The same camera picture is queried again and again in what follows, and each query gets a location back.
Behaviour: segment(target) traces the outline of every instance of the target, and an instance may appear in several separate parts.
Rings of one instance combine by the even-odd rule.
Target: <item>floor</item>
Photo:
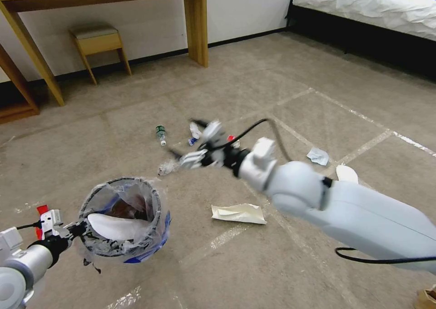
[[[436,85],[291,33],[210,49],[204,69],[186,55],[61,83],[39,116],[0,125],[0,229],[28,224],[36,206],[77,219],[98,183],[123,175],[154,178],[169,158],[154,135],[188,151],[189,117],[220,119],[237,134],[276,120],[289,153],[309,162],[312,146],[327,167],[353,167],[362,184],[409,203],[436,223]],[[259,126],[242,139],[251,147]],[[99,275],[77,249],[47,272],[32,308],[411,308],[423,272],[338,258],[338,243],[314,226],[279,214],[224,169],[162,178],[172,212],[167,244],[138,265],[102,261]],[[210,205],[262,206],[266,225],[212,220]],[[34,233],[25,230],[26,243]]]

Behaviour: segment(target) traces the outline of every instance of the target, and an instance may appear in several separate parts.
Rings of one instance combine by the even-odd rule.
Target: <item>white wall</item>
[[[8,75],[6,75],[5,72],[0,68],[0,83],[7,82],[9,80],[10,79]]]
[[[209,43],[285,26],[289,0],[208,0]],[[187,47],[183,0],[137,0],[20,14],[55,75],[84,69],[68,28],[104,21],[121,33],[129,59]],[[28,80],[40,78],[3,15],[0,43]],[[90,57],[91,66],[117,61],[115,53]]]

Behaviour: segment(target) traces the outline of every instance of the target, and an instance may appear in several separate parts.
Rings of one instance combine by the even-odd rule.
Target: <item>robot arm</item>
[[[65,227],[62,224],[59,210],[42,214],[42,240],[26,250],[20,248],[23,239],[16,227],[0,232],[0,309],[25,308],[36,283],[71,246],[73,239],[87,229],[83,221]]]
[[[273,140],[260,138],[252,151],[238,150],[226,144],[224,135],[218,121],[208,124],[199,151],[182,157],[181,166],[228,167],[268,196],[280,212],[303,218],[339,242],[384,260],[377,263],[397,259],[407,261],[398,264],[401,268],[436,274],[436,227],[418,209],[355,183],[333,181],[303,162],[278,166]],[[410,263],[410,258],[420,260]]]

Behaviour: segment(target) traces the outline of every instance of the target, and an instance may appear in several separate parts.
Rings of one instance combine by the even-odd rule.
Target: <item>white bedsheet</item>
[[[436,41],[436,0],[293,0],[292,3]]]

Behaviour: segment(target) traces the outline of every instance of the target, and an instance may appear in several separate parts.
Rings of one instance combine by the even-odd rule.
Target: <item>white plastic scoop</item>
[[[349,182],[353,182],[359,184],[359,178],[357,177],[357,173],[351,167],[345,165],[339,165],[336,167],[336,175],[338,180],[346,180]]]
[[[117,218],[104,214],[89,214],[87,218],[98,234],[116,241],[134,239],[141,229],[150,224],[142,219]]]

